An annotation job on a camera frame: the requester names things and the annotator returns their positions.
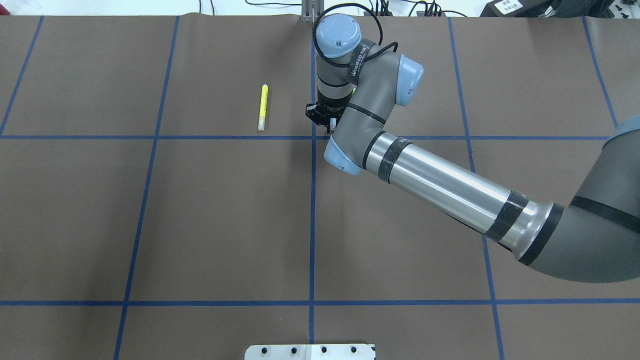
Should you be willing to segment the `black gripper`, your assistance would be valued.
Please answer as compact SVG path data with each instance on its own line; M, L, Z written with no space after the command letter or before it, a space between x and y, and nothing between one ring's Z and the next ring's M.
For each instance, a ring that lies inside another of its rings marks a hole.
M305 116L315 125L327 128L327 134L331 135L338 127L345 108L345 100L318 100L305 106Z

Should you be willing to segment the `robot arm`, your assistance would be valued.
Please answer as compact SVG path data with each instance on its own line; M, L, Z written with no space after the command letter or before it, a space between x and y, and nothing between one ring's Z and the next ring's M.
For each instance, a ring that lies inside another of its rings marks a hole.
M356 176L365 170L438 208L548 276L615 283L640 275L639 116L615 128L567 207L535 202L431 153L384 127L410 104L423 66L362 36L347 14L318 16L317 101L306 116L330 137L324 159Z

